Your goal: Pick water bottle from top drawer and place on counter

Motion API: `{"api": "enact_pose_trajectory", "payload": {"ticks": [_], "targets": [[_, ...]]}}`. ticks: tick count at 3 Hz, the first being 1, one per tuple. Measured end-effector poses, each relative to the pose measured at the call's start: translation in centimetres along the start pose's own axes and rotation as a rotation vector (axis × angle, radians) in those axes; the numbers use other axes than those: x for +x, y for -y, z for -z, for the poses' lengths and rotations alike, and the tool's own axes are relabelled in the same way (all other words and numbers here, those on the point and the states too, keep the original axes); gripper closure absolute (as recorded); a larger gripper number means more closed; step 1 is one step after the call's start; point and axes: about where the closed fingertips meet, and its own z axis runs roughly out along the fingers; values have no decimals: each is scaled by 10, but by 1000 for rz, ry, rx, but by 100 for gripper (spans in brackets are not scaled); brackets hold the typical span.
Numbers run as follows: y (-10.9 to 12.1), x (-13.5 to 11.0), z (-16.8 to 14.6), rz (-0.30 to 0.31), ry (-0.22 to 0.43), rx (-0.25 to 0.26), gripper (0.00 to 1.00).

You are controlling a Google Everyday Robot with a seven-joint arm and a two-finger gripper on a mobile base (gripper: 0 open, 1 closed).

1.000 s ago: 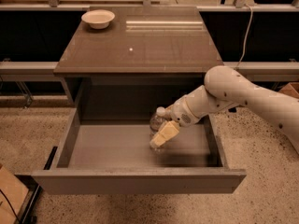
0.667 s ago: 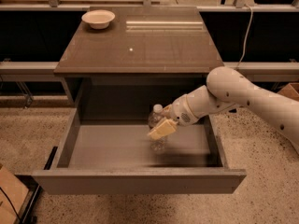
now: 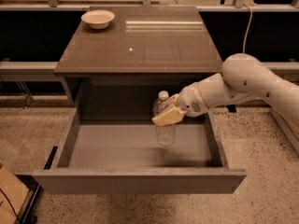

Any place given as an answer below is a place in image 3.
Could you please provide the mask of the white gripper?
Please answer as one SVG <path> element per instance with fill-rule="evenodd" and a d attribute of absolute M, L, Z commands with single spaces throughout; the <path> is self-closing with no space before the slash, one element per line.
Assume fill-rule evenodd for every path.
<path fill-rule="evenodd" d="M 208 111 L 199 90 L 198 82 L 186 86 L 179 94 L 169 98 L 171 104 L 178 105 L 167 108 L 161 114 L 155 116 L 152 121 L 157 126 L 167 126 L 181 122 L 187 117 L 199 117 Z"/>

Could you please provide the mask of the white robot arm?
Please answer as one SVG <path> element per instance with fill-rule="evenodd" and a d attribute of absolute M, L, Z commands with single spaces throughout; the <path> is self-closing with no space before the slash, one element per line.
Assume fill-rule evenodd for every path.
<path fill-rule="evenodd" d="M 185 87 L 168 98 L 166 108 L 152 121 L 157 126 L 199 117 L 220 105 L 237 105 L 256 97 L 299 125 L 299 86 L 277 76 L 256 58 L 237 53 L 228 57 L 219 73 Z"/>

